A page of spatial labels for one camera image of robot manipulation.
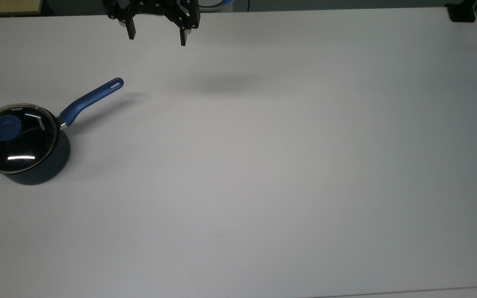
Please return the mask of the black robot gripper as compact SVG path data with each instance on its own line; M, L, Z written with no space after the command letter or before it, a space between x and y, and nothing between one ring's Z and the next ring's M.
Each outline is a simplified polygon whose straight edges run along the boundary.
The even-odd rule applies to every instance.
M180 30L181 46L186 46L187 35L192 29L199 28L200 7L198 0L129 0L122 8L117 0L103 0L106 13L110 19L117 19L123 25L130 40L135 39L134 16L153 14L173 17L173 22Z

